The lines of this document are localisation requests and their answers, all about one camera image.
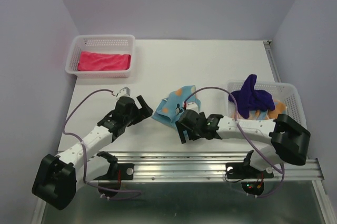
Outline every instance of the wall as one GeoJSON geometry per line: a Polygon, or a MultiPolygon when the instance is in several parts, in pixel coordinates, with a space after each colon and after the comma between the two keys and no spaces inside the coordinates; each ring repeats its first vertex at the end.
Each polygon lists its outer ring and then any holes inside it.
{"type": "Polygon", "coordinates": [[[294,0],[63,0],[81,34],[272,38],[294,0]]]}
{"type": "Polygon", "coordinates": [[[62,0],[0,6],[0,220],[30,223],[33,181],[57,150],[73,91],[64,65],[77,29],[62,0]]]}
{"type": "Polygon", "coordinates": [[[337,1],[296,0],[272,43],[283,82],[293,83],[312,133],[310,157],[318,157],[324,186],[337,210],[337,1]]]}

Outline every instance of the purple towel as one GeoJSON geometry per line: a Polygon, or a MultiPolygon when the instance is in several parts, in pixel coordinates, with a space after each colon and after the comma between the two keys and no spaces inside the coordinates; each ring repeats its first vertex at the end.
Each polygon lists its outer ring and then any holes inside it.
{"type": "MultiPolygon", "coordinates": [[[[249,118],[249,111],[252,110],[275,110],[275,104],[273,97],[265,90],[255,90],[257,76],[251,74],[248,76],[240,91],[232,92],[232,95],[237,101],[237,108],[239,114],[245,118],[249,118]]],[[[228,100],[233,102],[233,99],[229,96],[228,100]]]]}

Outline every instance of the white plastic basket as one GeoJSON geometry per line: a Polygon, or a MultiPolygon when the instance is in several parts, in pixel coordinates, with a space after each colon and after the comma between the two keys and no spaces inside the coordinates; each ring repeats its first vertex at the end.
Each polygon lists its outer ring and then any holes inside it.
{"type": "Polygon", "coordinates": [[[134,65],[135,37],[132,35],[85,35],[74,38],[65,70],[79,78],[127,78],[134,65]],[[77,70],[82,51],[106,54],[130,54],[130,67],[127,70],[85,71],[77,70]]]}
{"type": "MultiPolygon", "coordinates": [[[[228,81],[226,89],[229,92],[241,90],[243,83],[244,81],[242,80],[228,81]]],[[[304,128],[306,128],[306,120],[300,95],[293,85],[274,82],[256,82],[255,90],[265,90],[273,96],[273,99],[277,99],[285,103],[287,107],[286,113],[299,124],[301,124],[304,128]]],[[[225,100],[227,115],[231,116],[234,113],[234,104],[228,101],[227,96],[225,100]]]]}

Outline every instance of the folded cloth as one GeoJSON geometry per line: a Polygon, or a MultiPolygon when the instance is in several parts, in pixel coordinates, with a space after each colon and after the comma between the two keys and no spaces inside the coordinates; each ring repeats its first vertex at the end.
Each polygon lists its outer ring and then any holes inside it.
{"type": "MultiPolygon", "coordinates": [[[[256,79],[257,76],[255,74],[249,75],[243,83],[241,90],[232,92],[232,95],[237,101],[239,114],[245,119],[249,118],[249,111],[273,111],[275,109],[273,98],[270,93],[265,90],[254,89],[256,79]]],[[[234,102],[231,96],[228,97],[228,100],[234,102]]]]}
{"type": "MultiPolygon", "coordinates": [[[[177,91],[171,92],[167,98],[162,99],[152,118],[176,129],[175,122],[179,120],[184,111],[183,103],[194,91],[195,86],[184,86],[177,91]]],[[[187,102],[195,102],[200,110],[201,102],[195,95],[193,95],[187,102]]]]}
{"type": "Polygon", "coordinates": [[[127,70],[130,68],[130,61],[130,54],[82,52],[77,69],[80,71],[127,70]]]}
{"type": "Polygon", "coordinates": [[[286,105],[279,100],[274,100],[275,109],[273,111],[260,111],[253,110],[249,112],[248,120],[269,120],[276,119],[279,114],[286,114],[286,105]]]}

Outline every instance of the pink towel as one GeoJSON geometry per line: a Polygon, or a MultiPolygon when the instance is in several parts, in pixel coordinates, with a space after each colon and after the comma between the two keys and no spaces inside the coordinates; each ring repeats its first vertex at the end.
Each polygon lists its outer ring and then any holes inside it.
{"type": "Polygon", "coordinates": [[[82,52],[77,69],[80,71],[127,70],[130,67],[130,60],[130,54],[82,52]]]}

